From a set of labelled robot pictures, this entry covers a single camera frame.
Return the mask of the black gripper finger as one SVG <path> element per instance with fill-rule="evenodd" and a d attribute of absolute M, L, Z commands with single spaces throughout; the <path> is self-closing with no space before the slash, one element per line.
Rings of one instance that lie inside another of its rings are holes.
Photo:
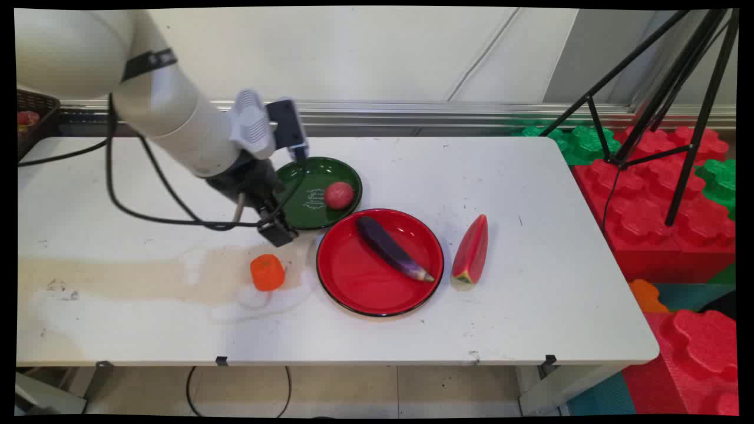
<path fill-rule="evenodd" d="M 290 244 L 295 239 L 295 229 L 285 221 L 272 220 L 257 228 L 259 234 L 275 247 Z"/>
<path fill-rule="evenodd" d="M 272 202 L 271 210 L 266 216 L 266 229 L 273 228 L 285 231 L 287 234 L 299 234 L 299 232 L 288 222 L 283 206 L 285 206 L 285 201 L 275 200 Z"/>

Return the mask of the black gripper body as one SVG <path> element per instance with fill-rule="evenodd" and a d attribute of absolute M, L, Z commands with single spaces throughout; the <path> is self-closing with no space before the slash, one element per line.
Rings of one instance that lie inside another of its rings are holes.
<path fill-rule="evenodd" d="M 225 171 L 208 177 L 206 183 L 234 203 L 234 220 L 242 217 L 245 207 L 253 207 L 264 220 L 285 219 L 281 202 L 276 198 L 285 185 L 278 179 L 269 159 L 239 157 Z"/>

